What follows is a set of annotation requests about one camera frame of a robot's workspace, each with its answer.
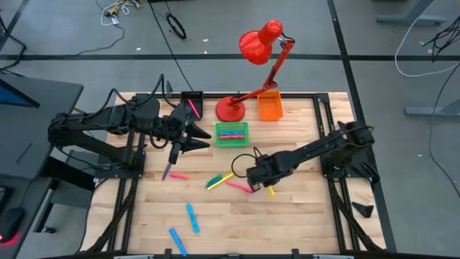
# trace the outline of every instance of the blue marker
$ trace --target blue marker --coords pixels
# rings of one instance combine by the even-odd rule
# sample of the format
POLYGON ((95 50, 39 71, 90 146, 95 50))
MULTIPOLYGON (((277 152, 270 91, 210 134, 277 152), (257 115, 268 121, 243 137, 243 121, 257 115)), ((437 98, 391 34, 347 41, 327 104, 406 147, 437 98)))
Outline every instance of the blue marker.
POLYGON ((192 221, 193 231, 195 234, 200 232, 200 228, 198 227, 198 223, 196 223, 195 214, 193 213, 192 205, 187 204, 188 216, 190 216, 190 220, 192 221))
POLYGON ((180 252, 182 253, 182 256, 187 256, 187 250, 182 245, 182 242, 180 241, 179 236, 176 233, 174 227, 170 228, 170 234, 171 234, 172 238, 174 239, 175 244, 178 246, 180 252))

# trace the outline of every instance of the cable bundle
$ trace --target cable bundle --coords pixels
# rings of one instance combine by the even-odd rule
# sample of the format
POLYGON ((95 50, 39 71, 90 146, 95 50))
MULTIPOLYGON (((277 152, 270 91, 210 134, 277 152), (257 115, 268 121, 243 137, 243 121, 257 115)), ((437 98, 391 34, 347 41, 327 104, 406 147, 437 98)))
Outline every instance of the cable bundle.
POLYGON ((455 19, 455 21, 449 27, 447 27, 442 32, 439 32, 438 34, 436 34, 436 36, 433 39, 425 43, 423 47, 425 47, 426 45, 430 43, 433 43, 433 47, 432 47, 433 52, 431 53, 431 61, 435 62, 436 58, 439 56, 441 51, 446 49, 448 46, 454 44, 457 40, 460 40, 460 16, 458 16, 457 19, 455 19), (444 44, 439 46, 437 42, 440 39, 443 39, 445 37, 448 37, 447 41, 445 41, 444 44))

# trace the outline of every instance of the white cable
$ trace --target white cable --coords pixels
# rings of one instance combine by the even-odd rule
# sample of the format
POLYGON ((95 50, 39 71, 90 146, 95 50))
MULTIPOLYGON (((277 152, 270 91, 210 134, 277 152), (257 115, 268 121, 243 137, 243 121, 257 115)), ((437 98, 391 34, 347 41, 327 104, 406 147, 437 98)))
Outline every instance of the white cable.
POLYGON ((106 10, 107 10, 109 7, 115 6, 116 4, 118 4, 118 1, 116 1, 115 3, 113 3, 113 4, 109 5, 109 6, 107 6, 106 8, 104 8, 104 9, 102 10, 102 14, 101 14, 101 24, 102 24, 102 26, 111 26, 111 25, 114 25, 113 22, 111 22, 111 23, 109 23, 109 24, 104 24, 104 14, 106 13, 106 10))
POLYGON ((423 13, 421 13, 420 16, 417 17, 417 19, 415 19, 415 21, 411 24, 411 26, 409 27, 408 31, 405 33, 404 38, 402 39, 400 46, 397 48, 396 53, 395 53, 395 65, 396 65, 396 69, 397 69, 397 70, 401 73, 401 75, 403 75, 403 76, 407 76, 407 77, 419 77, 419 76, 434 75, 434 74, 437 74, 437 73, 444 73, 444 72, 446 72, 446 71, 449 71, 449 70, 451 70, 451 69, 454 69, 454 68, 458 65, 458 63, 457 63, 457 64, 451 66, 450 68, 446 68, 446 69, 444 69, 444 70, 442 70, 442 71, 435 71, 435 72, 429 72, 429 73, 422 73, 422 74, 420 74, 420 75, 409 75, 409 74, 406 74, 406 73, 404 73, 404 72, 402 72, 402 71, 400 70, 400 67, 397 65, 397 54, 400 52, 400 49, 401 49, 401 47, 402 47, 403 44, 404 44, 405 38, 408 37, 410 30, 411 30, 412 27, 415 25, 415 23, 418 21, 418 19, 422 16, 423 13))
MULTIPOLYGON (((106 6, 103 10, 102 10, 102 14, 101 14, 101 24, 102 26, 111 26, 111 25, 114 25, 113 22, 109 23, 109 24, 104 24, 104 14, 106 13, 106 10, 112 6, 116 6, 117 4, 119 4, 121 0, 117 0, 115 3, 109 5, 109 6, 106 6)), ((133 4, 129 4, 129 3, 126 3, 126 1, 119 7, 123 13, 125 15, 129 15, 129 8, 128 6, 132 6, 133 4)))

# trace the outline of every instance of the lamp shade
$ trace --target lamp shade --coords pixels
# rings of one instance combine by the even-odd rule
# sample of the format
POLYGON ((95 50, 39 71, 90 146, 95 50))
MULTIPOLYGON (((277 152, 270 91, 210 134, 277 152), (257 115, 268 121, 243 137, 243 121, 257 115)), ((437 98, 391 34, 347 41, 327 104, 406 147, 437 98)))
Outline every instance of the lamp shade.
POLYGON ((282 25, 278 20, 270 20, 260 30, 246 32, 239 39, 239 49, 249 62, 265 64, 272 55, 272 43, 282 34, 282 25))

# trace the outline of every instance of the orange container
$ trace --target orange container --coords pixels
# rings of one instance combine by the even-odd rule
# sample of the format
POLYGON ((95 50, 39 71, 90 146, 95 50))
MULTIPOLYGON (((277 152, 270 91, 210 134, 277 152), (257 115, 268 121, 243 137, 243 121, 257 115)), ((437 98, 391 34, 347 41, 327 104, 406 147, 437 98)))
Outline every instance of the orange container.
POLYGON ((266 91, 257 96, 259 119, 262 121, 279 120, 282 117, 281 94, 279 91, 266 91))

